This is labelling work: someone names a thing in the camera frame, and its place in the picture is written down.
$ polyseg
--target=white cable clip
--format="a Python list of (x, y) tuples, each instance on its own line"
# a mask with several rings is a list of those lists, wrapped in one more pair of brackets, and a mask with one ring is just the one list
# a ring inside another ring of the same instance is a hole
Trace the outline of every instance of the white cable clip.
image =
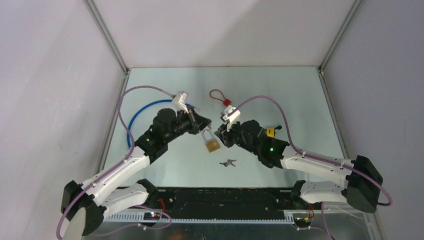
[(236, 124), (240, 119), (240, 111), (236, 110), (236, 107), (228, 105), (226, 109), (221, 113), (221, 119), (226, 122), (226, 131), (229, 132), (234, 124)]
[(172, 99), (172, 103), (174, 105), (174, 107), (178, 110), (181, 111), (183, 110), (185, 113), (189, 113), (189, 109), (186, 106), (186, 98), (189, 95), (185, 92), (185, 91), (179, 91)]

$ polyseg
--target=white plastic casing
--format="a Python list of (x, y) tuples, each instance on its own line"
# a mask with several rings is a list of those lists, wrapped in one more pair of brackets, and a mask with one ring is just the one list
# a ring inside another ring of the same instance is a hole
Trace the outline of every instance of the white plastic casing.
[[(115, 171), (103, 178), (100, 182), (95, 184), (94, 187), (90, 188), (86, 192), (88, 195), (94, 195), (93, 201), (96, 203), (97, 206), (100, 206), (106, 200), (106, 198), (108, 198), (109, 194), (111, 194), (112, 191), (119, 187), (125, 180), (127, 180), (136, 172), (150, 165), (149, 157), (145, 156), (144, 153), (145, 152), (141, 148), (135, 147), (131, 156), (128, 160), (126, 160), (123, 165), (121, 165)], [(85, 180), (82, 183), (82, 188), (86, 188), (89, 184), (93, 183), (97, 178), (99, 178), (99, 176), (101, 176), (110, 168), (105, 169), (100, 173), (96, 174), (94, 177)]]
[[(350, 159), (344, 158), (330, 158), (328, 156), (316, 154), (313, 152), (307, 152), (309, 155), (321, 157), (323, 159), (330, 160), (334, 163), (343, 163), (345, 166), (353, 167)], [(281, 160), (281, 166), (284, 169), (294, 169), (299, 170), (308, 174), (312, 174), (324, 179), (327, 179), (343, 189), (347, 188), (348, 181), (346, 176), (350, 175), (352, 171), (347, 170), (346, 168), (340, 168), (332, 164), (328, 164), (322, 161), (318, 161), (308, 157), (302, 157), (297, 154), (292, 146), (287, 146), (283, 151), (283, 159)]]
[(331, 181), (310, 182), (307, 181), (300, 189), (300, 197), (309, 204), (319, 202), (347, 203), (342, 195), (343, 187)]
[(222, 120), (224, 122), (227, 122), (227, 125), (226, 125), (226, 131), (227, 132), (229, 132), (230, 129), (233, 127), (233, 125), (235, 123), (237, 123), (239, 121), (239, 119), (240, 119), (240, 114), (241, 113), (240, 113), (239, 110), (237, 110), (236, 112), (234, 112), (231, 116), (228, 116), (228, 114), (232, 113), (234, 110), (236, 110), (235, 107), (233, 107), (231, 105), (228, 105), (226, 107), (226, 109), (221, 114), (222, 115)]
[(114, 190), (102, 204), (106, 207), (104, 219), (129, 207), (143, 204), (148, 196), (147, 190), (138, 183), (125, 189)]
[(189, 113), (189, 109), (186, 106), (186, 98), (189, 95), (185, 91), (179, 91), (172, 99), (172, 104), (177, 111), (183, 110), (185, 113)]

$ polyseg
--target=metal frame edge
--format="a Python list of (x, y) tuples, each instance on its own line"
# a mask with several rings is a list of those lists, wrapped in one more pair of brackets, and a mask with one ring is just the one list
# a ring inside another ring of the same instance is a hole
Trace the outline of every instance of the metal frame edge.
[[(326, 80), (324, 79), (324, 76), (321, 73), (320, 67), (316, 68), (319, 80), (321, 81), (321, 86), (324, 91), (325, 99), (327, 101), (328, 109), (330, 111), (331, 119), (334, 124), (335, 132), (337, 134), (338, 142), (341, 147), (341, 151), (343, 153), (344, 158), (350, 158), (348, 153), (348, 148), (346, 146), (345, 138), (343, 137), (342, 128), (340, 127), (340, 121), (338, 120), (335, 107), (333, 104), (333, 101), (330, 96), (329, 89), (326, 84)], [(376, 211), (374, 214), (365, 214), (364, 213), (364, 220), (367, 224), (368, 232), (370, 234), (370, 238), (373, 240), (387, 240), (386, 233), (384, 231), (383, 223), (381, 221), (379, 212)]]
[(321, 62), (321, 65), (319, 66), (320, 69), (325, 69), (328, 62), (330, 61), (330, 58), (332, 57), (336, 47), (339, 45), (340, 40), (342, 39), (343, 35), (346, 32), (346, 29), (351, 24), (352, 19), (354, 18), (355, 14), (358, 12), (359, 7), (361, 6), (361, 3), (364, 0), (354, 0), (352, 3), (352, 6), (350, 7), (349, 11), (347, 12), (346, 17), (343, 20), (343, 23), (341, 24), (340, 28), (338, 29), (338, 32), (336, 33), (329, 49), (327, 50), (327, 53), (324, 56), (324, 59)]
[(104, 37), (104, 40), (106, 41), (107, 46), (112, 51), (113, 56), (115, 57), (120, 68), (122, 69), (122, 72), (126, 74), (128, 71), (128, 66), (125, 64), (124, 58), (122, 57), (111, 33), (109, 32), (109, 29), (106, 26), (106, 23), (103, 20), (103, 17), (100, 14), (99, 9), (97, 8), (94, 0), (83, 0), (83, 1), (88, 11), (90, 12), (95, 24), (97, 25), (101, 35)]
[(340, 144), (340, 147), (341, 147), (341, 152), (343, 153), (343, 157), (345, 159), (348, 159), (349, 158), (348, 148), (346, 147), (345, 139), (344, 139), (343, 134), (342, 134), (342, 129), (340, 127), (340, 123), (339, 123), (339, 120), (338, 120), (337, 115), (336, 115), (336, 111), (335, 111), (335, 108), (334, 108), (334, 105), (333, 105), (333, 101), (330, 97), (329, 89), (327, 87), (327, 84), (326, 84), (326, 81), (325, 81), (323, 75), (321, 74), (320, 68), (317, 67), (316, 70), (317, 70), (317, 73), (318, 73), (318, 76), (319, 76), (319, 80), (321, 82), (322, 90), (324, 91), (324, 96), (325, 96), (325, 99), (327, 101), (328, 109), (330, 111), (331, 119), (332, 119), (332, 122), (333, 122), (333, 125), (334, 125), (334, 128), (335, 128), (335, 133), (337, 134), (338, 143)]
[(115, 127), (116, 127), (117, 122), (118, 122), (118, 101), (119, 101), (120, 96), (125, 92), (125, 89), (127, 88), (128, 79), (130, 78), (130, 72), (131, 72), (131, 70), (128, 70), (126, 72), (126, 74), (123, 76), (122, 85), (119, 89), (118, 95), (116, 96), (115, 106), (113, 107), (113, 113), (112, 113), (112, 116), (110, 117), (109, 125), (107, 127), (106, 136), (104, 137), (104, 140), (103, 140), (102, 152), (101, 152), (100, 158), (98, 160), (96, 169), (94, 171), (95, 175), (98, 174), (100, 171), (102, 171), (103, 168), (105, 167), (106, 159), (107, 159), (108, 153), (109, 153), (109, 148), (110, 148), (111, 142), (112, 142), (112, 137), (114, 135)]

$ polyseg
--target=blue cable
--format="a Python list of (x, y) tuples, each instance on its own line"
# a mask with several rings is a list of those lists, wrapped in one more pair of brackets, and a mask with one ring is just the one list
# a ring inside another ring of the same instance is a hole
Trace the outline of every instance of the blue cable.
[[(139, 114), (141, 114), (145, 109), (147, 109), (150, 106), (156, 105), (156, 104), (160, 104), (160, 103), (171, 103), (172, 100), (171, 99), (164, 99), (164, 100), (158, 100), (158, 101), (154, 101), (151, 102), (149, 104), (147, 104), (146, 106), (142, 107), (140, 110), (138, 110), (138, 112), (135, 113), (135, 115), (131, 118), (131, 121), (129, 121), (128, 124), (128, 129), (131, 130), (131, 126), (133, 126), (134, 120), (136, 120), (137, 116)], [(190, 108), (194, 108), (192, 105), (190, 104), (186, 104), (187, 107)], [(127, 133), (126, 134), (126, 143), (128, 144), (128, 148), (131, 148), (131, 140), (130, 140), (130, 135)]]

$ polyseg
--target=table surface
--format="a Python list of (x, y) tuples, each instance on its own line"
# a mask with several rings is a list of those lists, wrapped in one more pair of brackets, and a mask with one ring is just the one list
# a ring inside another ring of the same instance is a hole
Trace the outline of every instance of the table surface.
[[(220, 115), (225, 106), (209, 97), (210, 90), (222, 90), (233, 106), (253, 96), (271, 96), (287, 116), (295, 145), (310, 152), (343, 157), (316, 67), (132, 68), (126, 89), (139, 85), (156, 86), (173, 94), (187, 92), (186, 102), (212, 120), (213, 131), (222, 124)], [(121, 108), (125, 122), (128, 124), (143, 106), (163, 99), (169, 97), (153, 89), (127, 94)], [(173, 106), (159, 103), (138, 116), (131, 129), (135, 139), (149, 128), (162, 108)], [(277, 107), (266, 99), (256, 99), (240, 111), (241, 122), (254, 119), (264, 128), (284, 125)], [(276, 138), (287, 141), (286, 130), (277, 130)], [(126, 132), (118, 121), (104, 167), (119, 161), (127, 150)], [(236, 160), (236, 167), (220, 164), (228, 159)], [(161, 187), (229, 188), (292, 187), (297, 180), (325, 181), (301, 171), (267, 168), (255, 155), (237, 146), (227, 148), (221, 144), (220, 149), (209, 153), (199, 134), (185, 134), (171, 142), (163, 156), (129, 177), (122, 186), (131, 186), (140, 179)]]

